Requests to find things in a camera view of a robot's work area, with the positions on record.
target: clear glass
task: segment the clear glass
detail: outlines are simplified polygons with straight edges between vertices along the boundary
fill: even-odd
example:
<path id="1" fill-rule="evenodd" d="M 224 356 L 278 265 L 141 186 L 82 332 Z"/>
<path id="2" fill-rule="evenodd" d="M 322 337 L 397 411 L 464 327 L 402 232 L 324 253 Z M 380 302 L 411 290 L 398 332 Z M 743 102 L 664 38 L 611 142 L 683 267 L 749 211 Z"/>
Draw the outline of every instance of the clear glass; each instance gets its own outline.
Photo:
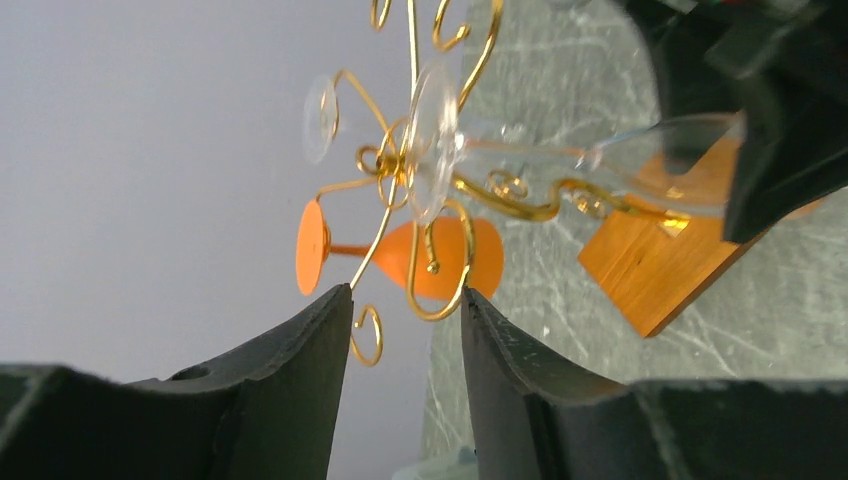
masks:
<path id="1" fill-rule="evenodd" d="M 327 156 L 330 144 L 338 133 L 339 101 L 333 79 L 322 75 L 316 78 L 303 104 L 303 155 L 317 165 Z"/>
<path id="2" fill-rule="evenodd" d="M 474 164 L 494 168 L 490 172 L 498 171 L 495 164 L 509 165 L 506 170 L 522 175 L 521 189 L 543 196 L 552 181 L 568 177 L 658 208 L 697 216 L 724 213 L 744 140 L 744 118 L 738 114 L 668 119 L 589 147 L 535 146 L 460 129 L 457 90 L 441 62 L 429 64 L 419 76 L 405 143 L 409 203 L 419 224 L 438 216 L 457 168 L 465 173 Z"/>

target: gold wire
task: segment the gold wire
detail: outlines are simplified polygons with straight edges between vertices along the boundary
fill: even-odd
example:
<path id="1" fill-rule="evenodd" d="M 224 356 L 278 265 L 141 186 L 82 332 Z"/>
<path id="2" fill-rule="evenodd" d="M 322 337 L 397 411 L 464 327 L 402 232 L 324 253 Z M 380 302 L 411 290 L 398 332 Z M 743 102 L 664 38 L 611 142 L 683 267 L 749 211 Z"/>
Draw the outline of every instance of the gold wire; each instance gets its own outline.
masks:
<path id="1" fill-rule="evenodd" d="M 433 27 L 433 42 L 436 48 L 442 48 L 444 46 L 450 45 L 448 48 L 444 48 L 443 50 L 447 51 L 450 48 L 456 46 L 459 42 L 455 41 L 457 37 L 454 37 L 453 40 L 448 41 L 446 44 L 442 44 L 440 40 L 440 34 L 436 31 L 436 25 L 441 26 L 442 21 L 441 17 L 444 16 L 444 12 L 447 9 L 450 0 L 442 0 L 439 4 L 439 15 L 436 15 L 436 21 L 434 22 Z M 486 64 L 489 62 L 489 57 L 492 56 L 492 49 L 495 48 L 495 42 L 498 39 L 498 32 L 501 28 L 501 15 L 503 14 L 503 0 L 492 0 L 492 21 L 489 24 L 489 32 L 486 34 L 486 42 L 483 44 L 483 51 L 480 52 L 480 58 L 477 59 L 477 64 L 474 65 L 474 69 L 471 70 L 471 75 L 468 76 L 468 79 L 465 80 L 465 84 L 462 86 L 462 90 L 459 92 L 459 102 L 457 103 L 458 110 L 462 112 L 462 108 L 465 106 L 466 100 L 468 100 L 468 95 L 471 94 L 471 90 L 474 89 L 474 86 L 477 85 L 477 80 L 480 79 L 480 75 L 483 73 L 483 68 L 486 67 Z M 469 30 L 466 29 L 465 35 L 468 35 Z"/>
<path id="2" fill-rule="evenodd" d="M 436 258 L 436 246 L 433 244 L 433 223 L 424 228 L 424 249 L 427 251 L 427 271 L 436 275 L 441 266 Z"/>
<path id="3" fill-rule="evenodd" d="M 386 154 L 385 151 L 388 146 L 388 139 L 394 137 L 395 129 L 397 129 L 405 121 L 406 117 L 401 117 L 392 123 L 389 130 L 383 136 L 383 142 L 380 144 L 380 149 L 376 153 L 376 157 L 378 159 L 377 169 L 381 171 L 381 178 L 377 182 L 377 195 L 380 197 L 380 203 L 383 204 L 383 207 L 391 208 L 393 211 L 406 206 L 409 201 L 409 188 L 406 183 L 406 173 L 403 171 L 403 157 L 398 155 L 397 152 L 393 151 L 391 154 Z M 389 177 L 396 177 L 398 179 L 399 186 L 404 187 L 403 199 L 399 202 L 390 202 L 386 199 L 386 194 L 383 191 L 383 180 Z"/>
<path id="4" fill-rule="evenodd" d="M 638 205 L 633 205 L 623 198 L 616 197 L 595 184 L 575 178 L 560 178 L 551 182 L 548 188 L 548 203 L 542 205 L 533 205 L 518 201 L 514 198 L 501 197 L 497 193 L 489 191 L 485 187 L 468 180 L 459 173 L 454 173 L 453 185 L 454 188 L 460 192 L 470 196 L 474 200 L 477 200 L 493 210 L 513 218 L 529 220 L 532 222 L 545 222 L 556 217 L 559 213 L 562 202 L 561 190 L 567 190 L 569 192 L 585 191 L 594 195 L 599 200 L 602 200 L 611 208 L 628 215 L 637 215 L 659 221 L 687 221 L 689 219 L 686 215 L 672 212 L 660 212 Z"/>
<path id="5" fill-rule="evenodd" d="M 348 83 L 353 86 L 356 90 L 356 93 L 362 98 L 362 101 L 365 102 L 365 105 L 368 106 L 368 109 L 371 110 L 371 113 L 374 114 L 374 118 L 377 119 L 377 123 L 380 124 L 380 128 L 383 129 L 383 132 L 389 131 L 389 124 L 386 122 L 386 117 L 383 115 L 383 112 L 380 110 L 380 107 L 377 106 L 377 102 L 374 101 L 374 98 L 371 97 L 371 94 L 368 93 L 368 90 L 362 86 L 362 83 L 356 78 L 356 75 L 351 73 L 348 70 L 341 69 L 336 72 L 336 76 L 333 77 L 333 86 L 338 87 L 341 79 L 345 79 Z M 339 123 L 339 109 L 336 108 L 336 118 L 334 125 L 338 125 Z M 397 147 L 394 144 L 394 139 L 389 138 L 389 145 L 391 145 L 393 150 L 397 150 Z"/>
<path id="6" fill-rule="evenodd" d="M 374 365 L 377 365 L 377 363 L 380 362 L 380 358 L 383 357 L 383 322 L 380 320 L 380 314 L 377 312 L 377 308 L 371 304 L 365 305 L 365 308 L 363 308 L 362 312 L 359 314 L 359 319 L 353 322 L 353 326 L 357 329 L 362 328 L 365 323 L 365 316 L 368 314 L 371 314 L 371 322 L 374 324 L 374 336 L 376 337 L 374 356 L 368 358 L 362 354 L 362 351 L 359 350 L 359 345 L 356 344 L 356 339 L 353 337 L 353 334 L 350 336 L 350 348 L 353 350 L 353 355 L 360 363 L 366 367 L 373 367 Z"/>
<path id="7" fill-rule="evenodd" d="M 397 194 L 398 187 L 398 178 L 394 177 L 392 179 L 392 186 L 389 189 L 389 203 L 395 201 L 395 195 Z M 374 256 L 374 252 L 377 251 L 377 247 L 380 245 L 380 242 L 383 240 L 383 237 L 386 235 L 386 227 L 389 225 L 389 219 L 392 218 L 392 209 L 387 208 L 383 212 L 383 220 L 380 222 L 380 227 L 377 229 L 377 235 L 374 237 L 374 242 L 371 243 L 371 248 L 368 249 L 368 253 L 365 254 L 365 258 L 362 259 L 362 263 L 359 264 L 359 268 L 356 270 L 356 273 L 353 275 L 353 279 L 350 281 L 350 289 L 353 290 L 356 288 L 356 285 L 359 284 L 359 280 L 362 278 L 362 274 L 365 273 L 365 269 L 368 267 L 368 264 L 371 263 L 371 257 Z"/>
<path id="8" fill-rule="evenodd" d="M 318 194 L 315 195 L 315 201 L 321 199 L 322 196 L 331 193 L 338 192 L 339 190 L 350 190 L 353 188 L 364 187 L 365 185 L 372 184 L 377 181 L 377 177 L 366 177 L 359 180 L 352 180 L 350 182 L 342 182 L 335 183 L 332 185 L 327 185 L 326 187 L 318 190 Z"/>
<path id="9" fill-rule="evenodd" d="M 379 32 L 383 29 L 383 26 L 386 25 L 386 17 L 389 16 L 389 9 L 392 7 L 392 0 L 385 1 L 383 4 L 383 11 L 380 12 L 379 18 L 377 17 L 378 3 L 380 3 L 380 0 L 371 0 L 371 27 Z"/>
<path id="10" fill-rule="evenodd" d="M 495 169 L 486 176 L 486 185 L 501 198 L 526 198 L 529 190 L 524 180 L 507 170 Z"/>
<path id="11" fill-rule="evenodd" d="M 418 242 L 420 237 L 420 228 L 416 225 L 416 228 L 412 230 L 412 245 L 410 246 L 410 254 L 409 254 L 409 273 L 406 277 L 406 302 L 409 304 L 409 308 L 415 312 L 418 317 L 426 322 L 438 322 L 448 317 L 451 313 L 456 310 L 456 307 L 459 306 L 460 299 L 462 298 L 462 287 L 468 281 L 468 276 L 471 274 L 472 265 L 474 264 L 474 253 L 477 247 L 476 237 L 474 234 L 474 224 L 471 222 L 471 216 L 468 214 L 468 211 L 462 204 L 454 199 L 448 198 L 445 201 L 444 207 L 451 208 L 459 214 L 459 220 L 462 222 L 463 233 L 465 236 L 465 265 L 462 268 L 462 275 L 459 277 L 459 283 L 456 286 L 456 290 L 454 291 L 453 297 L 445 304 L 444 307 L 436 310 L 434 312 L 429 312 L 425 310 L 421 305 L 418 304 L 418 300 L 415 298 L 415 273 L 417 270 L 417 260 L 418 260 Z M 435 257 L 431 257 L 431 262 L 435 261 Z"/>
<path id="12" fill-rule="evenodd" d="M 415 0 L 406 1 L 407 30 L 409 31 L 409 98 L 415 95 L 415 83 L 418 81 L 418 15 Z"/>
<path id="13" fill-rule="evenodd" d="M 465 40 L 471 33 L 471 27 L 467 23 L 459 26 L 456 34 L 447 42 L 442 41 L 442 22 L 445 19 L 445 11 L 450 5 L 450 0 L 442 0 L 439 2 L 439 9 L 436 11 L 436 17 L 433 20 L 433 46 L 442 52 L 447 52 L 455 47 L 459 42 Z"/>
<path id="14" fill-rule="evenodd" d="M 359 169 L 360 172 L 372 175 L 376 177 L 379 172 L 377 172 L 377 167 L 373 168 L 365 163 L 365 154 L 373 153 L 374 158 L 376 159 L 379 156 L 380 149 L 375 147 L 374 145 L 363 145 L 356 150 L 356 168 Z"/>

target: gray marbled surface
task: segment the gray marbled surface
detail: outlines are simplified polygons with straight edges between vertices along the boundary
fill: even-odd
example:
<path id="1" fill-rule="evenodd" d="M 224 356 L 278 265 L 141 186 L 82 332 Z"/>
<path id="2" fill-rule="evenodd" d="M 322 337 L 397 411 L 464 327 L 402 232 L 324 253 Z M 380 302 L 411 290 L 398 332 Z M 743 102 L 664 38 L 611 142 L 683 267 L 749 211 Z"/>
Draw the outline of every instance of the gray marbled surface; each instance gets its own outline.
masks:
<path id="1" fill-rule="evenodd" d="M 476 62 L 489 2 L 474 0 L 463 62 Z M 604 0 L 555 10 L 507 0 L 490 64 L 465 118 L 520 126 L 530 141 L 583 145 L 658 118 L 653 76 L 628 20 Z M 529 180 L 532 183 L 532 172 Z M 498 227 L 506 270 L 493 303 L 562 355 L 629 382 L 647 377 L 848 374 L 846 192 L 784 221 L 659 336 L 640 338 L 577 262 L 598 224 L 569 205 L 544 224 L 471 210 Z M 473 444 L 458 312 L 432 343 L 423 458 Z"/>

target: glass stem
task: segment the glass stem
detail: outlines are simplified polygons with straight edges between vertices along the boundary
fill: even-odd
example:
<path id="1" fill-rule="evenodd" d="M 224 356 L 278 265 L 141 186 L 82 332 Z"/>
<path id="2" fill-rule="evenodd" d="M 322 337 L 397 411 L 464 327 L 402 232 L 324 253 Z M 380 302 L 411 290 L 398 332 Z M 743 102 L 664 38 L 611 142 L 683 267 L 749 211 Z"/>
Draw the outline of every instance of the glass stem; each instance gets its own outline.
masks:
<path id="1" fill-rule="evenodd" d="M 369 248 L 371 248 L 370 245 L 330 245 L 330 253 L 364 258 Z"/>
<path id="2" fill-rule="evenodd" d="M 572 168 L 575 172 L 584 169 L 586 151 L 581 148 L 520 145 L 490 140 L 462 139 L 466 155 L 462 160 L 505 160 L 520 165 L 521 171 L 528 163 L 555 162 Z"/>

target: black device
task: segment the black device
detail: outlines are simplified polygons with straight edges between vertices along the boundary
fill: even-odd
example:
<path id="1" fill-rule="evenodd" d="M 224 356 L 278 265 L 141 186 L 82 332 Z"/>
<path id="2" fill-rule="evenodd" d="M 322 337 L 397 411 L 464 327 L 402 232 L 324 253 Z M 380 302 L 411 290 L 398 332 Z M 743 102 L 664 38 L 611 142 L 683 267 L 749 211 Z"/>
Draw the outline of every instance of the black device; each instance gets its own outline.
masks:
<path id="1" fill-rule="evenodd" d="M 325 479 L 352 322 L 337 285 L 167 380 L 0 365 L 0 479 Z"/>
<path id="2" fill-rule="evenodd" d="M 613 1 L 648 46 L 664 118 L 745 112 L 724 240 L 848 185 L 848 2 Z"/>

